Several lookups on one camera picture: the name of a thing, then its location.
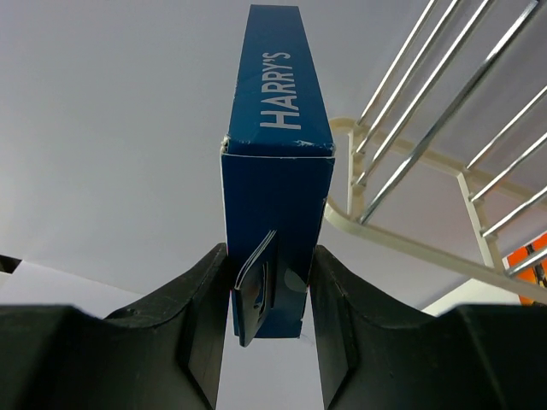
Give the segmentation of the blue razor box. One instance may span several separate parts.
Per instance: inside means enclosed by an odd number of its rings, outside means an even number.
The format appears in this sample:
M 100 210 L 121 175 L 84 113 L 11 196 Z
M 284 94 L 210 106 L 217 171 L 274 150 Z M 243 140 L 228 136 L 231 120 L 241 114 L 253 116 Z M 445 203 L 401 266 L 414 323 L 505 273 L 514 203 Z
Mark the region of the blue razor box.
M 234 331 L 297 338 L 335 162 L 300 11 L 250 7 L 230 124 L 221 144 Z

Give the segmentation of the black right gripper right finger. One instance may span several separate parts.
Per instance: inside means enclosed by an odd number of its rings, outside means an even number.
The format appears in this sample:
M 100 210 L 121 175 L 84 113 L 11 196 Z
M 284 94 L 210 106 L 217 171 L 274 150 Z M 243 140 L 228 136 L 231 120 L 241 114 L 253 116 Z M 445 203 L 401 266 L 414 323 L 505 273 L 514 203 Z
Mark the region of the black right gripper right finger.
M 318 247 L 310 295 L 327 409 L 543 409 L 544 307 L 467 304 L 432 316 Z

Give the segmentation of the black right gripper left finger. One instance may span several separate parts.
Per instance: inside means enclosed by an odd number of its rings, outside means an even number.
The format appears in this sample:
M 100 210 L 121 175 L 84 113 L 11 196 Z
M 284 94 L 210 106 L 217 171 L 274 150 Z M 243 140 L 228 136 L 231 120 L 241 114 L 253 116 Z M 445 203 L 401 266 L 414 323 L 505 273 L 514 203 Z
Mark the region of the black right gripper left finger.
M 2 307 L 2 408 L 215 408 L 230 286 L 218 244 L 103 319 L 69 305 Z

